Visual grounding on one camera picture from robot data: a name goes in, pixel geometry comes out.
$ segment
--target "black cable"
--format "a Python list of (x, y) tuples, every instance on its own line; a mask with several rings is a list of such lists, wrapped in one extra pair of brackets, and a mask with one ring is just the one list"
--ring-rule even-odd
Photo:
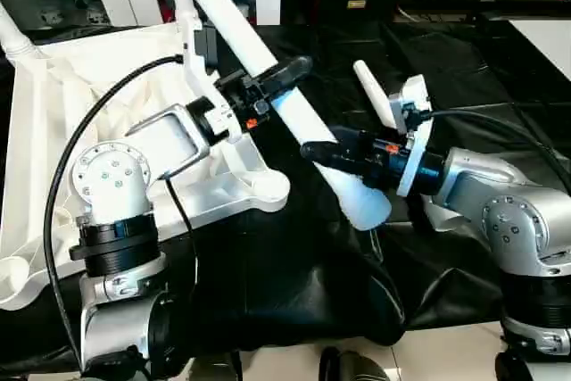
[(420, 114), (423, 120), (428, 120), (430, 118), (442, 118), (442, 117), (464, 117), (469, 120), (473, 120), (482, 125), (491, 125), (498, 129), (503, 129), (508, 131), (510, 134), (519, 137), (521, 140), (526, 141), (550, 166), (553, 172), (557, 175), (563, 187), (569, 195), (571, 195), (571, 177), (569, 173), (563, 168), (553, 150), (537, 141), (532, 137), (527, 130), (513, 124), (511, 122), (506, 122), (503, 120), (497, 120), (491, 116), (484, 115), (478, 112), (465, 111), (461, 109), (448, 109), (443, 111), (433, 111), (433, 112), (421, 112)]
[(54, 249), (52, 248), (52, 217), (54, 216), (54, 206), (55, 197), (57, 196), (57, 191), (62, 182), (63, 174), (65, 172), (66, 164), (71, 157), (71, 152), (73, 148), (78, 143), (79, 138), (89, 126), (89, 123), (93, 120), (99, 111), (103, 109), (105, 104), (111, 98), (116, 95), (122, 88), (124, 88), (130, 81), (142, 75), (143, 73), (153, 69), (157, 66), (167, 64), (169, 62), (177, 62), (182, 64), (182, 55), (173, 55), (170, 57), (160, 58), (153, 62), (132, 71), (125, 78), (117, 82), (100, 100), (95, 103), (91, 110), (87, 113), (85, 118), (81, 120), (76, 130), (71, 135), (70, 141), (63, 149), (62, 158), (60, 158), (57, 167), (55, 169), (54, 178), (52, 179), (52, 184), (50, 186), (49, 193), (47, 195), (46, 211), (44, 213), (44, 256), (46, 257), (47, 275), (50, 279), (50, 285), (54, 290), (55, 303), (57, 304), (58, 311), (60, 312), (60, 317), (62, 318), (63, 327), (70, 340), (70, 347), (73, 351), (73, 355), (78, 362), (78, 366), (81, 368), (81, 355), (79, 354), (79, 348), (75, 343), (75, 338), (73, 336), (73, 331), (71, 329), (70, 318), (65, 310), (63, 304), (62, 290), (60, 288), (60, 280), (57, 275), (57, 270), (54, 261)]
[(188, 229), (188, 234), (192, 235), (193, 226), (190, 224), (190, 219), (186, 215), (185, 208), (182, 206), (180, 200), (178, 199), (178, 195), (177, 192), (175, 191), (174, 186), (170, 182), (169, 178), (165, 178), (164, 181), (166, 182), (167, 188), (169, 189), (170, 198), (172, 198), (172, 201), (177, 206), (178, 212), (180, 213), (180, 217), (185, 222), (186, 229)]

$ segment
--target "white tube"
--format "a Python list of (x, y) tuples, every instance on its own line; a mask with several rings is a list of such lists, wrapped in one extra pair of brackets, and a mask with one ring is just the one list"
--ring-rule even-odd
[(0, 45), (6, 53), (8, 60), (14, 60), (19, 56), (38, 53), (36, 46), (24, 36), (10, 14), (0, 3)]
[[(232, 0), (196, 1), (251, 76), (258, 76), (277, 63)], [(282, 95), (272, 105), (300, 145), (309, 141), (335, 141), (299, 89)], [(391, 204), (382, 192), (364, 186), (355, 176), (317, 167), (337, 194), (343, 213), (354, 227), (372, 229), (386, 220)]]
[(373, 73), (371, 73), (367, 64), (362, 60), (358, 60), (353, 64), (353, 69), (355, 70), (355, 73), (357, 73), (357, 77), (359, 78), (363, 88), (365, 88), (368, 99), (371, 101), (371, 104), (373, 104), (375, 112), (377, 112), (377, 115), (383, 125), (388, 128), (396, 129), (389, 99), (386, 96), (385, 91), (380, 85), (378, 85), (375, 76), (373, 76)]

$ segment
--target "silver cylinder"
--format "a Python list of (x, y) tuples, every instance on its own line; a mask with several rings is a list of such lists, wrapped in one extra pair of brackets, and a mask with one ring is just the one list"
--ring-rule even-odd
[(163, 293), (101, 305), (87, 322), (83, 361), (123, 352), (134, 345), (149, 359), (149, 327), (154, 305)]

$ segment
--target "white plastic part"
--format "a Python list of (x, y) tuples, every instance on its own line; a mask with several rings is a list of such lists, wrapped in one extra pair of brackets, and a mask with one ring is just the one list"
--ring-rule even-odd
[[(231, 0), (196, 1), (251, 76), (258, 76), (277, 63)], [(331, 131), (299, 89), (282, 95), (272, 102), (272, 106), (300, 145), (309, 141), (335, 141)], [(372, 229), (386, 220), (391, 204), (382, 192), (367, 188), (352, 175), (317, 167), (337, 194), (343, 213), (354, 227), (359, 230)]]
[(95, 224), (134, 218), (151, 210), (143, 170), (129, 153), (109, 151), (97, 155), (81, 181), (90, 197), (90, 215)]
[(0, 302), (17, 294), (26, 284), (29, 264), (20, 256), (4, 258), (0, 261)]
[[(402, 91), (399, 94), (398, 103), (404, 104), (414, 103), (420, 111), (432, 111), (432, 105), (428, 98), (428, 90), (426, 89), (425, 79), (422, 75), (413, 76), (407, 79)], [(433, 120), (427, 120), (418, 126), (418, 129), (409, 138), (412, 142), (410, 148), (410, 156), (407, 165), (402, 173), (401, 182), (396, 190), (398, 196), (407, 196), (412, 188), (414, 178), (417, 176), (418, 166), (422, 160), (422, 156), (426, 150), (426, 144), (432, 132)]]
[(0, 3), (0, 45), (10, 61), (22, 56), (39, 56), (36, 46), (24, 36)]
[(386, 96), (385, 91), (378, 84), (375, 76), (373, 76), (373, 73), (368, 68), (367, 64), (362, 60), (358, 60), (353, 64), (353, 69), (355, 70), (361, 85), (363, 88), (365, 88), (368, 99), (370, 100), (371, 104), (373, 104), (373, 108), (375, 109), (375, 112), (377, 113), (383, 125), (388, 128), (396, 129), (393, 110), (391, 109), (389, 98)]

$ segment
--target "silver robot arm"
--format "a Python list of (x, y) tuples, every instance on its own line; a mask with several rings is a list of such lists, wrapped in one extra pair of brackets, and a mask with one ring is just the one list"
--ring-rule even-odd
[(571, 356), (571, 197), (497, 157), (453, 148), (433, 202), (471, 220), (501, 269), (508, 343)]
[(414, 189), (438, 230), (454, 228), (451, 219), (470, 220), (501, 269), (509, 350), (496, 360), (499, 380), (565, 379), (561, 370), (571, 373), (571, 197), (532, 182), (498, 157), (459, 148), (446, 157), (428, 152), (432, 124), (423, 115), (432, 115), (421, 77), (387, 98), (368, 69), (358, 71), (365, 73), (361, 82), (388, 140), (334, 128), (339, 144), (309, 142), (302, 156), (360, 176), (367, 186), (397, 189), (399, 196)]
[(71, 180), (86, 211), (70, 257), (86, 264), (80, 280), (84, 374), (99, 376), (126, 360), (139, 370), (150, 365), (157, 378), (182, 369), (189, 356), (184, 320), (176, 314), (184, 302), (169, 293), (147, 188), (208, 156), (212, 146), (232, 138), (237, 123), (240, 130), (252, 118), (265, 119), (272, 97), (295, 87), (310, 67), (309, 58), (297, 57), (259, 77), (234, 73), (212, 86), (218, 106), (206, 97), (175, 104), (78, 157)]

